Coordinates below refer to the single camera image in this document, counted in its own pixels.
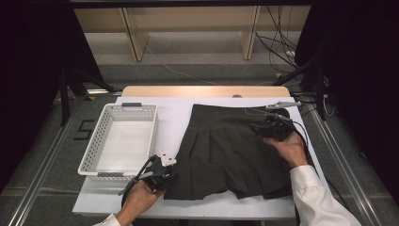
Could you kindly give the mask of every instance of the metal rail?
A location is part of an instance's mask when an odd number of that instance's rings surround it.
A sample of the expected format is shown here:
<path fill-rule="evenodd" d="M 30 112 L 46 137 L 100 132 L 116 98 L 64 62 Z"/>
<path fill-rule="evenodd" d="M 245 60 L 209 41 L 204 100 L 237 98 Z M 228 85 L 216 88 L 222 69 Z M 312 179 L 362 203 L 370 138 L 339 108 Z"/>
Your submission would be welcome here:
<path fill-rule="evenodd" d="M 335 137 L 332 135 L 329 127 L 325 121 L 322 121 L 316 112 L 312 111 L 311 115 L 313 116 L 314 121 L 316 122 L 317 127 L 319 128 L 328 149 L 331 152 L 332 157 L 334 158 L 335 163 L 340 170 L 343 179 L 345 180 L 349 191 L 351 192 L 358 208 L 363 215 L 366 224 L 369 226 L 377 226 L 382 225 L 379 216 L 377 215 L 373 204 L 370 202 L 363 188 L 361 187 L 358 179 L 356 178 L 355 173 L 352 171 L 348 162 L 346 161 L 343 151 L 338 145 Z"/>
<path fill-rule="evenodd" d="M 61 149 L 61 146 L 65 140 L 65 136 L 71 128 L 73 118 L 76 115 L 79 107 L 82 105 L 83 101 L 84 97 L 76 97 L 76 99 L 74 100 L 71 116 L 66 121 L 66 123 L 59 129 L 52 146 L 50 147 L 43 161 L 41 162 L 40 168 L 36 173 L 33 181 L 31 182 L 29 188 L 26 190 L 24 196 L 20 200 L 20 203 L 15 209 L 15 212 L 13 213 L 8 223 L 8 226 L 19 226 L 24 224 L 24 221 L 26 220 L 26 217 L 29 214 L 32 205 L 40 192 L 40 188 L 43 185 L 51 167 L 53 166 L 54 160 L 56 159 L 59 150 Z"/>

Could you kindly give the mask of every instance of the basket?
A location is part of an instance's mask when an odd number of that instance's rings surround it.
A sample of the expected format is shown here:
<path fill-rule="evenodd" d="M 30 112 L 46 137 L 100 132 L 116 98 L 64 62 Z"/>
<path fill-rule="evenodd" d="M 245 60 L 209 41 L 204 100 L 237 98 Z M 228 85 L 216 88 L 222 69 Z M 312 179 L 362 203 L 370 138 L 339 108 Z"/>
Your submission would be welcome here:
<path fill-rule="evenodd" d="M 95 180 L 132 179 L 154 153 L 157 127 L 156 105 L 105 105 L 78 173 Z"/>

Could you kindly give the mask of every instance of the skirt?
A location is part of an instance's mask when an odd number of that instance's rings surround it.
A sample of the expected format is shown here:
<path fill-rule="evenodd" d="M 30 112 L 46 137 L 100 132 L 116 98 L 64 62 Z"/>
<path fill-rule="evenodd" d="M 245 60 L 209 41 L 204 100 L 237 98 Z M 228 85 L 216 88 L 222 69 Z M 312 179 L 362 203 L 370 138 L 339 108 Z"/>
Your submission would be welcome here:
<path fill-rule="evenodd" d="M 288 163 L 250 129 L 250 123 L 264 122 L 264 111 L 193 105 L 165 199 L 202 200 L 227 190 L 238 199 L 292 194 Z"/>

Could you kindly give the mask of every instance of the white table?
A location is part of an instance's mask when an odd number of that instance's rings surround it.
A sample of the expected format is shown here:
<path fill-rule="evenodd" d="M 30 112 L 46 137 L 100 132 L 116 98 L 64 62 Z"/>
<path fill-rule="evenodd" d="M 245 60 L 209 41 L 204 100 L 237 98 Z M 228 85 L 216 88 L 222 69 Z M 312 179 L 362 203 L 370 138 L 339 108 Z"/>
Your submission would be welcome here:
<path fill-rule="evenodd" d="M 170 98 L 170 97 L 119 97 L 117 103 L 143 103 L 158 105 L 159 127 L 155 152 L 164 151 L 174 156 L 180 147 L 185 128 L 188 125 L 192 104 L 220 106 L 271 105 L 278 101 L 292 102 L 290 97 L 272 98 Z M 291 118 L 303 125 L 296 107 L 288 107 Z M 323 186 L 329 190 L 314 149 L 309 151 Z M 83 184 L 73 212 L 84 216 L 107 216 L 118 213 L 121 196 L 127 182 L 93 181 L 89 178 Z M 294 218 L 292 197 L 264 200 L 261 196 L 237 200 L 230 191 L 214 194 L 202 201 L 165 201 L 160 198 L 143 218 L 220 218 L 220 219 L 277 219 Z"/>

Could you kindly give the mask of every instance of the cable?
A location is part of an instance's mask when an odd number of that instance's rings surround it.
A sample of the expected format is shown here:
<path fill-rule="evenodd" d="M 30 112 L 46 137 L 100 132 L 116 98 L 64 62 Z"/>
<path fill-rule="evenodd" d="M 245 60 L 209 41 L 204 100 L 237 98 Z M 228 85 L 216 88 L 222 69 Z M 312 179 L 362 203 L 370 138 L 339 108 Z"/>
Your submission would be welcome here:
<path fill-rule="evenodd" d="M 327 98 L 327 96 L 324 96 L 324 98 L 323 98 L 323 107 L 324 107 L 324 109 L 325 109 L 325 111 L 326 111 L 326 114 L 327 114 L 328 116 L 334 116 L 334 113 L 335 113 L 335 106 L 334 106 L 334 108 L 332 109 L 332 113 L 329 113 L 329 112 L 327 111 L 327 108 L 326 108 L 326 98 Z"/>
<path fill-rule="evenodd" d="M 298 124 L 298 125 L 302 128 L 302 131 L 303 131 L 303 133 L 305 134 L 305 138 L 306 138 L 306 146 L 308 146 L 308 145 L 309 145 L 308 134 L 306 133 L 305 128 L 304 128 L 300 123 L 298 123 L 298 122 L 296 122 L 296 121 L 293 121 L 293 123 Z"/>
<path fill-rule="evenodd" d="M 269 37 L 266 37 L 266 36 L 259 36 L 260 38 L 262 38 L 262 39 L 266 39 L 266 40 L 273 40 L 272 38 L 269 38 Z M 283 42 L 281 41 L 281 40 L 274 40 L 274 41 L 276 41 L 276 42 L 279 42 L 279 43 L 281 43 L 281 44 L 283 44 Z M 288 46 L 290 46 L 290 48 L 292 48 L 292 49 L 296 49 L 294 46 L 292 46 L 292 45 L 288 45 Z"/>
<path fill-rule="evenodd" d="M 325 178 L 326 178 L 327 183 L 332 187 L 332 189 L 335 190 L 335 192 L 337 193 L 338 197 L 340 197 L 341 201 L 343 202 L 343 206 L 344 206 L 350 213 L 352 213 L 352 211 L 351 211 L 350 208 L 349 208 L 348 203 L 343 199 L 343 196 L 342 196 L 341 193 L 338 191 L 337 187 L 335 187 L 335 185 L 332 184 L 332 183 L 329 181 L 329 179 L 326 177 L 326 175 L 325 175 Z"/>
<path fill-rule="evenodd" d="M 258 37 L 258 39 L 259 39 L 259 41 L 261 42 L 261 44 L 264 46 L 264 48 L 266 48 L 266 50 L 268 50 L 269 52 L 270 52 L 270 54 L 269 54 L 269 61 L 270 61 L 270 65 L 272 65 L 272 67 L 274 68 L 274 69 L 276 69 L 274 66 L 273 66 L 273 63 L 272 63 L 272 60 L 271 60 L 271 53 L 273 53 L 274 55 L 276 55 L 277 57 L 279 57 L 280 59 L 282 59 L 282 60 L 284 60 L 286 63 L 288 63 L 289 65 L 291 65 L 291 66 L 293 66 L 294 68 L 296 68 L 296 65 L 294 65 L 292 62 L 290 62 L 290 61 L 288 61 L 287 59 L 285 59 L 284 57 L 282 57 L 281 55 L 279 55 L 278 53 L 276 53 L 273 49 L 272 49 L 272 47 L 269 47 L 266 43 L 264 43 L 264 41 L 261 39 L 261 37 L 259 36 L 259 34 L 258 34 L 258 32 L 255 32 L 255 35 L 256 35 L 256 37 Z M 277 71 L 279 71 L 279 72 L 283 72 L 283 73 L 289 73 L 289 72 L 284 72 L 284 71 L 282 71 L 282 70 L 280 70 L 280 69 L 276 69 Z"/>
<path fill-rule="evenodd" d="M 307 112 L 303 113 L 303 114 L 302 114 L 302 115 L 300 115 L 300 116 L 301 116 L 301 117 L 303 117 L 303 116 L 305 116 L 305 115 L 309 114 L 310 112 L 312 112 L 313 110 L 316 110 L 316 108 L 314 108 L 314 109 L 312 109 L 312 110 L 309 110 L 309 111 L 307 111 Z"/>
<path fill-rule="evenodd" d="M 143 42 L 144 45 L 147 47 L 147 49 L 149 50 L 150 54 L 151 54 L 156 60 L 158 60 L 164 67 L 166 67 L 171 73 L 175 73 L 175 74 L 178 74 L 178 75 L 182 75 L 182 76 L 189 77 L 189 78 L 191 78 L 191 79 L 193 79 L 193 80 L 195 80 L 195 81 L 197 81 L 197 82 L 207 83 L 207 84 L 212 84 L 212 85 L 217 85 L 217 86 L 223 86 L 223 85 L 220 85 L 220 84 L 215 83 L 215 82 L 209 82 L 209 81 L 197 79 L 197 78 L 195 78 L 195 77 L 193 77 L 193 76 L 191 76 L 191 75 L 189 75 L 189 74 L 186 74 L 186 73 L 177 73 L 177 72 L 173 71 L 170 67 L 168 67 L 166 64 L 164 64 L 163 62 L 161 62 L 161 60 L 159 60 L 158 57 L 155 56 L 155 54 L 151 51 L 151 49 L 149 48 L 149 46 L 147 45 L 147 43 L 145 43 L 143 40 L 142 40 L 142 42 Z"/>
<path fill-rule="evenodd" d="M 282 49 L 284 50 L 285 55 L 287 56 L 288 60 L 294 65 L 294 67 L 297 68 L 297 66 L 296 66 L 296 65 L 294 64 L 294 62 L 291 60 L 291 57 L 287 55 L 287 51 L 286 51 L 286 49 L 285 49 L 285 47 L 284 47 L 284 44 L 285 44 L 285 45 L 287 46 L 288 50 L 289 50 L 289 51 L 292 51 L 292 49 L 290 49 L 289 45 L 287 44 L 287 41 L 289 41 L 289 42 L 290 42 L 292 45 L 294 45 L 294 46 L 295 46 L 295 44 L 292 43 L 292 42 L 291 42 L 287 37 L 285 37 L 284 34 L 281 32 L 281 14 L 282 14 L 282 7 L 279 7 L 279 13 L 278 13 L 278 18 L 279 18 L 279 20 L 278 20 L 277 23 L 276 23 L 276 20 L 275 20 L 273 14 L 271 13 L 270 7 L 267 7 L 267 10 L 268 10 L 268 12 L 269 12 L 269 14 L 270 14 L 270 17 L 271 17 L 271 19 L 272 19 L 272 21 L 273 21 L 273 24 L 274 24 L 275 27 L 276 27 L 276 33 L 275 33 L 274 39 L 276 38 L 277 34 L 279 34 L 280 40 L 281 40 L 281 42 L 282 42 L 282 45 L 281 45 L 281 46 L 282 46 Z M 291 22 L 291 12 L 292 12 L 292 9 L 290 10 L 290 20 L 289 20 L 289 23 Z"/>
<path fill-rule="evenodd" d="M 146 46 L 146 48 L 149 50 L 150 54 L 151 54 L 156 60 L 158 60 L 158 62 L 160 62 L 165 68 L 167 68 L 170 72 L 175 73 L 175 74 L 178 74 L 178 75 L 182 75 L 182 76 L 189 77 L 189 78 L 191 78 L 191 79 L 193 79 L 193 80 L 195 80 L 195 81 L 198 81 L 198 82 L 207 83 L 207 84 L 212 84 L 212 85 L 217 85 L 217 86 L 223 86 L 223 85 L 218 84 L 218 83 L 215 83 L 215 82 L 210 82 L 210 81 L 205 81 L 205 80 L 197 79 L 197 78 L 195 78 L 195 77 L 193 77 L 193 76 L 191 76 L 191 75 L 189 75 L 189 74 L 186 74 L 186 73 L 177 73 L 177 72 L 173 71 L 170 67 L 168 67 L 168 65 L 164 64 L 163 62 L 161 62 L 161 60 L 160 60 L 158 57 L 156 57 L 156 55 L 152 52 L 152 50 L 150 49 L 150 47 L 147 45 L 146 42 L 144 42 L 142 39 L 140 39 L 140 40 L 141 40 L 141 42 L 144 43 L 144 45 Z M 273 84 L 273 82 L 262 82 L 262 83 L 255 84 L 254 86 L 260 86 L 260 85 L 263 85 L 263 84 Z"/>

